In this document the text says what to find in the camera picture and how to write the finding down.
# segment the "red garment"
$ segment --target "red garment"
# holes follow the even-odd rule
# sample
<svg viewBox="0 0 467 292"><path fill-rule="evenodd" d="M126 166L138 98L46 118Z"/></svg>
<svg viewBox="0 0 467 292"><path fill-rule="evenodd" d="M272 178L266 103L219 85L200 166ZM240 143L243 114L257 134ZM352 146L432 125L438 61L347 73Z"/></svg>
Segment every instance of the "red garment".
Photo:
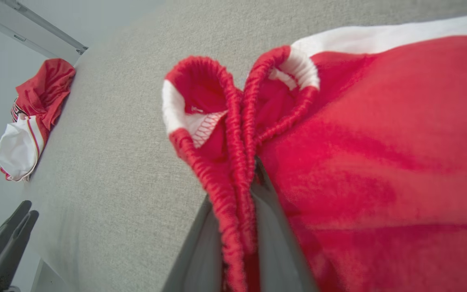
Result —
<svg viewBox="0 0 467 292"><path fill-rule="evenodd" d="M70 94L74 75L75 68L67 61L49 59L44 61L35 76L15 88L18 96L11 110L13 122L17 122L20 115L22 120L35 116L34 126L39 129L39 133L34 133L34 127L30 131L34 135L38 156L61 114L64 99ZM3 168L0 170L7 180L11 180Z"/></svg>
<svg viewBox="0 0 467 292"><path fill-rule="evenodd" d="M163 85L231 290L258 290L257 154L323 291L467 291L467 17L326 32L232 80L189 57Z"/></svg>

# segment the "white fabric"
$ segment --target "white fabric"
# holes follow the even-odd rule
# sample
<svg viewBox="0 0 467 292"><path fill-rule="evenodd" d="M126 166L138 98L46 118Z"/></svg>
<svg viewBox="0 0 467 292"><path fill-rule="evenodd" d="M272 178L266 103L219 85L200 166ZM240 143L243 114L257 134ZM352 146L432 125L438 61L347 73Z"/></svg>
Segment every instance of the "white fabric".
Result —
<svg viewBox="0 0 467 292"><path fill-rule="evenodd" d="M456 35L467 35L467 16L398 26L336 28L304 37L291 46L309 57L326 51L375 54L419 41Z"/></svg>
<svg viewBox="0 0 467 292"><path fill-rule="evenodd" d="M35 116L7 124L0 139L0 166L11 181L26 179L35 169L44 140Z"/></svg>

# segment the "gray fabric surface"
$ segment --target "gray fabric surface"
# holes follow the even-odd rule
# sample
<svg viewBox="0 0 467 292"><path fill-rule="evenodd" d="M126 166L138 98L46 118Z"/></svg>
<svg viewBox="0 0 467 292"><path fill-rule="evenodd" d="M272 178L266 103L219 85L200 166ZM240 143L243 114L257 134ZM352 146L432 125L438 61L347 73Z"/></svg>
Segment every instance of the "gray fabric surface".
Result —
<svg viewBox="0 0 467 292"><path fill-rule="evenodd" d="M237 86L267 50L349 25L467 15L467 0L164 4L93 46L24 197L31 244L75 291L158 291L204 198L165 135L161 85L189 55Z"/></svg>

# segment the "clothing pile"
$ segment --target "clothing pile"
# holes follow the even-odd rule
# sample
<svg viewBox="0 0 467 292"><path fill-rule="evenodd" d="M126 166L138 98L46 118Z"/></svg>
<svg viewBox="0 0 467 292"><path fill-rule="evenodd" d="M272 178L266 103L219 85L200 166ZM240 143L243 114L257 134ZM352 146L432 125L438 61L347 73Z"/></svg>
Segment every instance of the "clothing pile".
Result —
<svg viewBox="0 0 467 292"><path fill-rule="evenodd" d="M467 17L306 37L244 90L189 57L163 118L210 196L229 290L259 290L258 155L322 291L467 291Z"/></svg>
<svg viewBox="0 0 467 292"><path fill-rule="evenodd" d="M7 124L0 139L0 170L7 180L29 180L70 94L74 75L70 63L50 59L34 77L15 88L13 122Z"/></svg>

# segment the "red and white clothing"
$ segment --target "red and white clothing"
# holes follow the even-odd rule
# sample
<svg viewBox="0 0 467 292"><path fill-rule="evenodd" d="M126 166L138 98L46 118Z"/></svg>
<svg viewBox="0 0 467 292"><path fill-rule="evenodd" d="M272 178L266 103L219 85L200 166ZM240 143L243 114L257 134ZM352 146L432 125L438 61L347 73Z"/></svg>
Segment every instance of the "red and white clothing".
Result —
<svg viewBox="0 0 467 292"><path fill-rule="evenodd" d="M0 140L1 172L7 180L28 181L70 94L75 69L63 59L46 60L39 72L16 87L16 98Z"/></svg>
<svg viewBox="0 0 467 292"><path fill-rule="evenodd" d="M467 17L306 37L244 90L189 57L163 118L210 195L231 290L258 290L257 154L323 291L467 291Z"/></svg>

